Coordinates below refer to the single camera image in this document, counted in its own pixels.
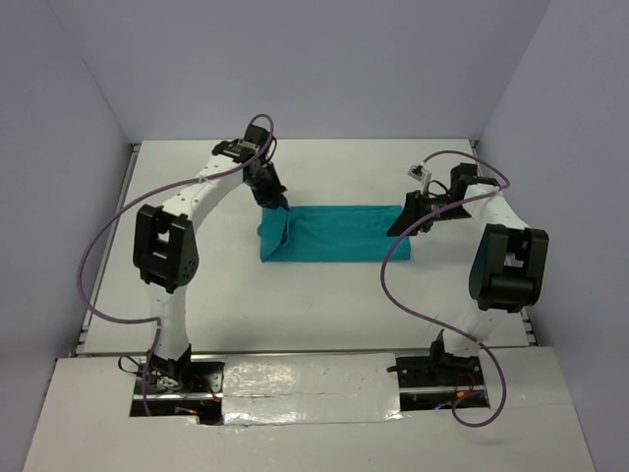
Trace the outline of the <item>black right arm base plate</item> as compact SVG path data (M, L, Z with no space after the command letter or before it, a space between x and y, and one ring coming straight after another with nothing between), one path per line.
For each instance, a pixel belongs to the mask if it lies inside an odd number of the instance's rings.
M484 384L478 357L449 354L439 360L430 356L397 357L386 371L397 376L400 391L405 393L462 391Z

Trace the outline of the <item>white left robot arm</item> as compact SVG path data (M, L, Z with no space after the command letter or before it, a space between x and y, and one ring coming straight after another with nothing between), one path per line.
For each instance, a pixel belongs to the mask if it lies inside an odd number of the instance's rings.
M148 370L170 391L185 389L194 377L186 293L200 267L196 233L218 204L242 185L251 189L259 207L289 207L286 187L271 162L275 144L271 131L251 124L243 138L216 145L203 169L175 196L137 212L133 263L147 287L149 313L160 318Z

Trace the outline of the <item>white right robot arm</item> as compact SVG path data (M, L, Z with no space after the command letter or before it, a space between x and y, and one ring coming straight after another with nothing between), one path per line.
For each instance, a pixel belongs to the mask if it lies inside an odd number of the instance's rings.
M390 236L415 236L438 221L471 218L480 241L469 278L470 303L453 330L443 329L420 357L397 359L391 372L402 387L475 382L480 343L510 313L533 306L540 298L549 237L525 223L505 201L499 182L480 175L476 165L460 163L450 171L442 195L429 193L430 172L422 165L409 171L420 188L406 195Z

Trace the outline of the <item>teal t shirt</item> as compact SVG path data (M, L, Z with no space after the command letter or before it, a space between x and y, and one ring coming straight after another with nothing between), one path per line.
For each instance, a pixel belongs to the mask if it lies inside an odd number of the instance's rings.
M400 206L265 208L257 228L264 263L378 263Z

